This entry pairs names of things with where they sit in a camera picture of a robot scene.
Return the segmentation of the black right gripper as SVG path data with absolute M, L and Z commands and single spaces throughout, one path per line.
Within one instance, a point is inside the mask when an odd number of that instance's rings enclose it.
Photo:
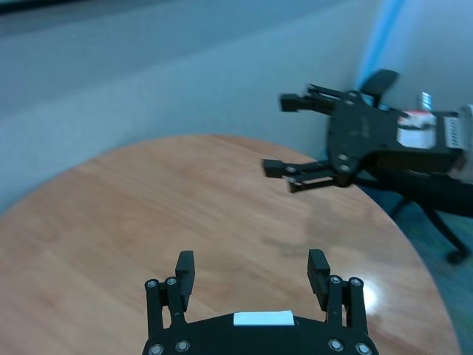
M 445 120 L 431 112 L 382 110 L 350 95 L 336 101 L 335 90 L 313 84 L 303 95 L 281 94 L 279 107 L 282 112 L 332 114 L 327 155 L 333 167 L 327 160 L 261 161 L 265 177 L 286 180 L 290 193 L 346 187 L 369 169 L 447 173 L 462 157 L 462 148 L 449 142 Z

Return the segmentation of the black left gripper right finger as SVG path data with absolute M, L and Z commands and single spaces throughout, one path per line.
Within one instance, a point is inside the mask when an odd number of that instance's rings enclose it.
M 320 249 L 310 249 L 307 259 L 307 276 L 321 310 L 326 314 L 325 322 L 346 328 L 367 328 L 364 302 L 364 282 L 358 277 L 343 280 L 330 273 L 325 254 Z

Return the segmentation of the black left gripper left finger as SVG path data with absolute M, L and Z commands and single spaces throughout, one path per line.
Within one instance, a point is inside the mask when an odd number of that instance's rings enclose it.
M 185 312 L 194 286 L 195 264 L 193 251 L 181 251 L 175 266 L 174 276 L 159 282 L 145 282 L 146 310 L 149 330 L 164 330 L 163 308 L 167 307 L 171 317 L 170 328 L 186 324 Z

